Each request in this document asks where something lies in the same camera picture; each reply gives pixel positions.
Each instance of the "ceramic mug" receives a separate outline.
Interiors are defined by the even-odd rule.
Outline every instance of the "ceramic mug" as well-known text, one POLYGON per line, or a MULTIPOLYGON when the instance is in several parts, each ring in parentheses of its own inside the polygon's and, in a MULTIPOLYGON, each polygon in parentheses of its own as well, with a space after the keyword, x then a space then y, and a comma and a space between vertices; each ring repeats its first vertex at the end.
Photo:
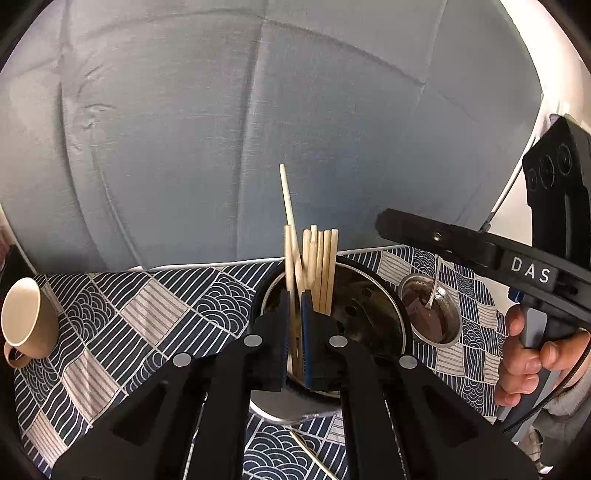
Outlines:
POLYGON ((45 358, 57 343, 57 313, 32 278, 21 278, 8 291, 2 306, 4 357, 8 365, 22 368, 31 358, 45 358), (12 349, 22 353, 10 359, 12 349))

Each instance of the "finger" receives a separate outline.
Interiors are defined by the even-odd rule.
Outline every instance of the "finger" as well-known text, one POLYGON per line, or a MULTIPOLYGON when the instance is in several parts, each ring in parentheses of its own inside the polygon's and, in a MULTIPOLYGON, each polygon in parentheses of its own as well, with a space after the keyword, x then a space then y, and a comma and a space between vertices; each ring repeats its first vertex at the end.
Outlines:
POLYGON ((519 335, 525 326, 525 317, 519 308, 519 304, 513 305, 505 315, 505 324, 509 336, 519 335))
POLYGON ((499 384, 495 386, 495 401, 497 405, 501 407, 515 407, 520 399, 521 395, 518 393, 507 393, 499 384))
POLYGON ((538 375, 511 375, 505 370, 503 364, 499 366, 497 384, 507 393, 532 393, 537 388, 539 381, 538 375))
POLYGON ((542 368, 540 353, 525 348, 517 337, 507 337, 505 340, 502 364, 511 375, 536 374, 542 368))
POLYGON ((548 370, 570 370, 587 347, 589 336, 589 332, 581 330, 571 338, 546 342, 540 352, 542 366, 548 370))

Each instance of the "chopstick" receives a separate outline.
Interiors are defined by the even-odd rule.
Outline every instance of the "chopstick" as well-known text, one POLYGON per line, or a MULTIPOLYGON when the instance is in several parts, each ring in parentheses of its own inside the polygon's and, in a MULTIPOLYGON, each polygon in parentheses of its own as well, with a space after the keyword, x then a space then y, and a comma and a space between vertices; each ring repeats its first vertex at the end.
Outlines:
POLYGON ((297 376, 299 372, 300 363, 297 361, 298 345, 297 339, 299 332, 297 331, 296 320, 296 288, 294 284, 294 263, 291 256, 291 227, 285 225, 283 227, 284 245, 283 250, 285 254, 285 287, 290 294, 290 353, 291 353, 291 373, 297 376))
POLYGON ((322 287, 322 258, 324 254, 324 232, 318 232, 318 247, 316 251, 316 273, 314 275, 314 290, 312 291, 312 303, 314 311, 320 312, 320 288, 322 287))
POLYGON ((330 316, 332 310, 332 294, 335 286, 335 269, 336 269, 336 252, 339 243, 339 231, 333 228, 330 231, 330 263, 329 263, 329 277, 326 289, 326 304, 324 307, 324 314, 330 316))
POLYGON ((301 242, 301 261, 304 269, 304 274, 308 276, 308 262, 310 261, 308 254, 310 252, 310 242, 312 239, 311 230, 304 230, 304 235, 301 242))
POLYGON ((319 312, 326 311, 326 293, 329 288, 329 270, 330 270, 330 230, 324 231, 324 245, 322 250, 322 285, 320 286, 320 305, 319 312))
POLYGON ((333 472, 331 472, 328 467, 323 464, 320 459, 316 456, 316 454, 310 450, 310 448, 306 445, 305 441, 293 430, 290 430, 291 437, 295 440, 295 442, 304 450, 306 455, 310 457, 310 459, 318 465, 318 467, 331 479, 331 480, 339 480, 333 472))
POLYGON ((306 276, 308 279, 308 288, 312 292, 312 306, 314 306, 314 281, 316 280, 316 259, 318 257, 318 227, 312 225, 310 229, 310 247, 308 250, 308 261, 306 262, 306 276))
POLYGON ((287 217, 287 224, 291 227, 291 252, 294 261, 295 282, 297 284, 298 298, 301 301, 301 296, 306 290, 306 278, 303 274, 300 258, 300 247, 297 242, 296 221, 294 220, 294 212, 291 208, 290 190, 287 184, 287 173, 285 172, 285 165, 279 165, 281 173, 281 189, 283 190, 283 202, 285 203, 285 216, 287 217))

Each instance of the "mug handle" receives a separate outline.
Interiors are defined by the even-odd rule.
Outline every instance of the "mug handle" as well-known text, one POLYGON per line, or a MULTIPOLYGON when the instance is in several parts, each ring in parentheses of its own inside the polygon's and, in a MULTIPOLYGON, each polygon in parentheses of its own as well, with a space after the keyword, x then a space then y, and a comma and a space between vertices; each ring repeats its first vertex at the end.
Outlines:
POLYGON ((6 358, 6 363, 13 368, 26 367, 28 363, 31 361, 31 357, 23 354, 20 358, 17 358, 16 360, 10 360, 10 352, 13 348, 14 347, 10 343, 4 342, 4 358, 6 358))

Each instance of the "table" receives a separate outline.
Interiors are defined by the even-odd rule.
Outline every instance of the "table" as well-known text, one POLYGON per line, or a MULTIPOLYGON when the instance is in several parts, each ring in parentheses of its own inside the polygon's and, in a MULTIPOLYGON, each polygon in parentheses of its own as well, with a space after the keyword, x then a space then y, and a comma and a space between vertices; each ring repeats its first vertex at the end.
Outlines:
MULTIPOLYGON (((398 246, 347 254, 393 286, 409 273, 435 272, 433 254, 398 246)), ((59 313, 57 347, 15 373, 25 451, 48 477, 56 459, 107 409, 119 404, 176 352, 219 352, 245 331, 250 303, 277 262, 167 271, 39 275, 59 313)), ((463 329, 452 348, 416 340, 414 354, 490 420, 506 337, 503 315, 470 269, 443 262, 440 280, 460 307, 463 329)), ((340 415, 293 425, 339 478, 347 473, 340 415)), ((288 434, 249 414, 243 479, 324 480, 288 434)))

